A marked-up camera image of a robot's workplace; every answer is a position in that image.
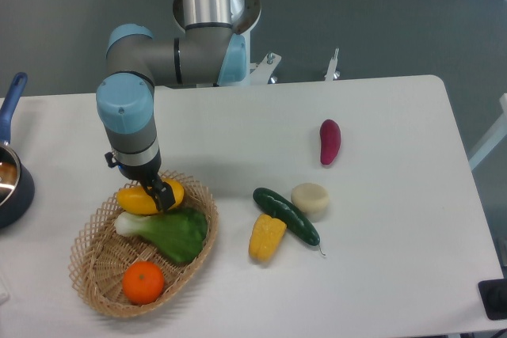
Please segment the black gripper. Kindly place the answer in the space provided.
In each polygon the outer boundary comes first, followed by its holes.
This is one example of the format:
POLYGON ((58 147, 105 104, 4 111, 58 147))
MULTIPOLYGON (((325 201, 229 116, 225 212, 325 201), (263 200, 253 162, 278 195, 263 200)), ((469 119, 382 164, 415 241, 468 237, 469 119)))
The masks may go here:
POLYGON ((105 160, 109 168, 117 167, 126 178, 149 189, 158 211, 168 211, 175 204, 173 189, 158 175, 162 164, 159 151, 125 154, 113 150, 105 154, 105 160))

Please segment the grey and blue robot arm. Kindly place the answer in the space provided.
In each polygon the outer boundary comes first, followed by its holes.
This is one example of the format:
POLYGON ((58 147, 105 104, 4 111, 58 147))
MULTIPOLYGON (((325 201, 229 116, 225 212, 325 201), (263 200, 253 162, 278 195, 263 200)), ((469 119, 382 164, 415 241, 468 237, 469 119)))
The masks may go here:
POLYGON ((154 119, 157 85, 229 85, 250 72, 245 38, 233 30, 231 0, 182 0, 184 36, 156 40, 136 24, 115 28, 106 49, 108 76, 96 92, 111 150, 105 157, 138 181, 156 211, 175 204, 158 175, 161 155, 154 119))

